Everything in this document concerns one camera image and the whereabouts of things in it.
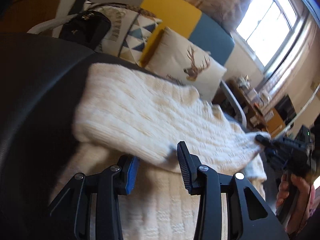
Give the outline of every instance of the black leather armrest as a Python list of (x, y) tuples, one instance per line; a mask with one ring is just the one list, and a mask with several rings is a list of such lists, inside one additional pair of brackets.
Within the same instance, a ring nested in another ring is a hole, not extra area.
[(84, 46), (33, 34), (0, 35), (0, 170), (7, 144), (37, 101), (74, 65)]

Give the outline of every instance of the yellow cushion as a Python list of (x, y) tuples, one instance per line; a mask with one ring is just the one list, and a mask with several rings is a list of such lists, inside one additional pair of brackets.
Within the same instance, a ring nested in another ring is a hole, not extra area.
[(161, 23), (158, 27), (153, 31), (151, 36), (148, 38), (148, 42), (143, 49), (142, 55), (139, 60), (139, 66), (145, 67), (153, 56), (158, 44), (160, 43), (162, 34), (164, 32), (165, 24)]
[(201, 11), (184, 0), (143, 0), (141, 8), (153, 12), (165, 26), (189, 38)]

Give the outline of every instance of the black clamp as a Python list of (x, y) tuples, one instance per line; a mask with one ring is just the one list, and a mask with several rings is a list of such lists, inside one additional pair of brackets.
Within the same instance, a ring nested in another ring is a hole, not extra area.
[(222, 228), (221, 193), (226, 193), (228, 240), (289, 239), (278, 219), (242, 173), (217, 173), (191, 155), (185, 142), (177, 146), (185, 188), (200, 195), (194, 240), (220, 240)]
[(89, 240), (92, 195), (96, 193), (96, 240), (122, 240), (118, 195), (130, 194), (138, 166), (137, 157), (123, 155), (117, 165), (99, 174), (74, 175), (49, 206), (49, 225), (56, 230), (47, 239)]

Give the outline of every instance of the blue triangle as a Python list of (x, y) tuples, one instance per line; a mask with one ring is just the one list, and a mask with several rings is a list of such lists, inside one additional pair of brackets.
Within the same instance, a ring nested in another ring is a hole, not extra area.
[(127, 43), (127, 41), (126, 40), (124, 40), (124, 42), (123, 42), (123, 45), (122, 45), (123, 47), (126, 47), (126, 48), (128, 48), (129, 46), (128, 46), (128, 43)]
[(138, 29), (136, 29), (136, 30), (134, 30), (134, 31), (130, 31), (130, 32), (128, 33), (128, 35), (133, 36), (133, 37), (135, 37), (135, 38), (137, 38), (137, 39), (142, 40), (142, 32), (141, 32), (141, 29), (140, 29), (140, 28), (138, 28)]
[(156, 28), (156, 23), (153, 23), (153, 24), (147, 25), (147, 26), (143, 26), (143, 28), (152, 33)]
[(144, 42), (143, 43), (141, 43), (140, 45), (138, 45), (138, 46), (135, 46), (134, 48), (131, 48), (131, 49), (134, 49), (134, 50), (137, 50), (137, 51), (143, 51), (143, 49), (144, 49)]

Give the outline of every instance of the black bag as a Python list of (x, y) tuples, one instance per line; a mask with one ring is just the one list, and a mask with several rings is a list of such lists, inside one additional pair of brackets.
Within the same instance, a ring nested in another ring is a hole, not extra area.
[(95, 49), (111, 28), (111, 21), (102, 13), (85, 11), (63, 25), (59, 38)]

